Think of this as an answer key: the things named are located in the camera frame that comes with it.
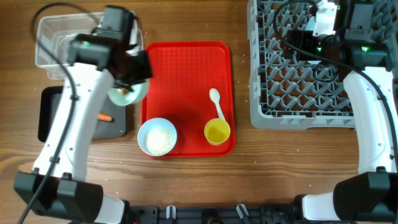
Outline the green bowl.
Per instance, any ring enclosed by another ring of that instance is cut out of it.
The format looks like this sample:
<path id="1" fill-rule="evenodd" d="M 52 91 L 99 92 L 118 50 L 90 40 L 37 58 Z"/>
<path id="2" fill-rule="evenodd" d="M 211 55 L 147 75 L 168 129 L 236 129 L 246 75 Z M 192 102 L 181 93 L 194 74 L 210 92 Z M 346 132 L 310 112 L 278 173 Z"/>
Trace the green bowl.
<path id="1" fill-rule="evenodd" d="M 111 88 L 108 91 L 108 97 L 117 106 L 138 103 L 146 97 L 149 91 L 149 81 L 145 80 L 144 83 L 132 85 L 131 90 L 127 95 L 123 96 L 118 92 L 118 88 Z"/>

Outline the white rice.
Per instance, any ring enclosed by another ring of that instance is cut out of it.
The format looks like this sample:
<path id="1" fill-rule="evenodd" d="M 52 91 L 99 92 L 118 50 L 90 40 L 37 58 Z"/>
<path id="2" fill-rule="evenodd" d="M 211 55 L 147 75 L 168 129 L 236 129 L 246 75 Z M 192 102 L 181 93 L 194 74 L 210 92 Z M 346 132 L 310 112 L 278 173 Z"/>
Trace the white rice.
<path id="1" fill-rule="evenodd" d="M 174 146 L 173 133 L 167 128 L 153 128 L 145 137 L 145 147 L 152 155 L 168 153 Z"/>

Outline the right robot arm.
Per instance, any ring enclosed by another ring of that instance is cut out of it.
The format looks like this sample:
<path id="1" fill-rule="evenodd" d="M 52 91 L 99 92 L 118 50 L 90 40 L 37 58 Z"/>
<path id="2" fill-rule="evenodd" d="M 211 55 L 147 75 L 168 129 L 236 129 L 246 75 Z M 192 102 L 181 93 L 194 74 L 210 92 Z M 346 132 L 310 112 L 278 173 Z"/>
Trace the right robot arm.
<path id="1" fill-rule="evenodd" d="M 397 111 L 388 46 L 298 30 L 281 41 L 285 53 L 338 67 L 359 145 L 358 174 L 332 192 L 296 197 L 298 220 L 397 223 Z"/>

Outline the blue bowl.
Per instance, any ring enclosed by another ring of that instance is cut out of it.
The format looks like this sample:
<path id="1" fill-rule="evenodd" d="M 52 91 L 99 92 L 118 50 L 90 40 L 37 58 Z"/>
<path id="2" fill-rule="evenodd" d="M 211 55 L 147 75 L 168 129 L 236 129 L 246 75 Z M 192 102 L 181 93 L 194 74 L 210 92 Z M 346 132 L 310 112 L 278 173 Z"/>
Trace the blue bowl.
<path id="1" fill-rule="evenodd" d="M 139 129 L 137 142 L 148 156 L 164 156 L 176 145 L 177 130 L 167 119 L 152 118 L 144 122 Z"/>

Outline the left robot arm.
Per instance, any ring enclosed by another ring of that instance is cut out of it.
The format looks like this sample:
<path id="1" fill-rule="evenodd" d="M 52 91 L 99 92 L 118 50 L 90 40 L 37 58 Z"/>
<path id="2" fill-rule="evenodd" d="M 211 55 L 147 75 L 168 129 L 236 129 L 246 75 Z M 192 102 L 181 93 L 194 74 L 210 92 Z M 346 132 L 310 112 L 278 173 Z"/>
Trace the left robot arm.
<path id="1" fill-rule="evenodd" d="M 71 41 L 61 64 L 65 85 L 45 146 L 29 173 L 19 172 L 15 191 L 27 212 L 80 223 L 131 223 L 125 200 L 86 182 L 88 150 L 104 102 L 126 106 L 144 99 L 152 76 L 148 54 L 132 53 L 135 32 L 97 28 Z"/>

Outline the orange carrot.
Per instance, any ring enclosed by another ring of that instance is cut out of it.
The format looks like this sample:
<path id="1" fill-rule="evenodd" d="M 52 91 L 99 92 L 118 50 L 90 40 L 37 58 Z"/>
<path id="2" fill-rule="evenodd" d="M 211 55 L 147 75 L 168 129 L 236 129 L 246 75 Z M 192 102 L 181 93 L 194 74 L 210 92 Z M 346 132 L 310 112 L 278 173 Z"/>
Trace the orange carrot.
<path id="1" fill-rule="evenodd" d="M 114 118 L 112 116 L 103 114 L 103 113 L 100 113 L 98 115 L 97 119 L 100 121 L 109 122 L 109 123 L 112 123 L 114 121 Z"/>

